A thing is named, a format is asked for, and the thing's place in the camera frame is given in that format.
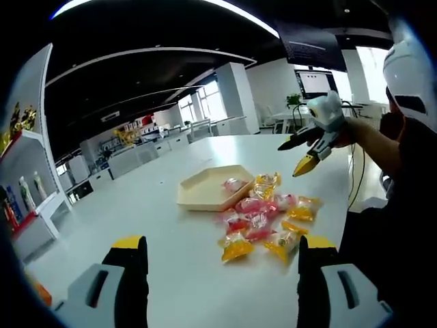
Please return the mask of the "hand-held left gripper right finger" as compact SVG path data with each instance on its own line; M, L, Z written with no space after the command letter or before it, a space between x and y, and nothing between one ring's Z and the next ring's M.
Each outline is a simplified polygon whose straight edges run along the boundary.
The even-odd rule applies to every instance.
M335 247L311 247L300 238L298 327L390 327L393 311L355 265L342 264Z

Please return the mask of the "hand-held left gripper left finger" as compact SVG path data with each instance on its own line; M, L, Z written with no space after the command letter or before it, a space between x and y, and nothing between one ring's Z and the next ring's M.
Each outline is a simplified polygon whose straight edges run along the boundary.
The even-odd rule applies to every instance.
M54 312L67 327L147 327L147 241L116 241L69 286Z

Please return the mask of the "person's right hand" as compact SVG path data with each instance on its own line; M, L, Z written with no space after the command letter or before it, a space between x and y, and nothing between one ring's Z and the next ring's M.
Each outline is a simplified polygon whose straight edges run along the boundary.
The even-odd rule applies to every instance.
M345 122L339 129L339 136L336 139L335 147L343 148L355 143L355 130L359 127L359 121L356 118L346 118Z

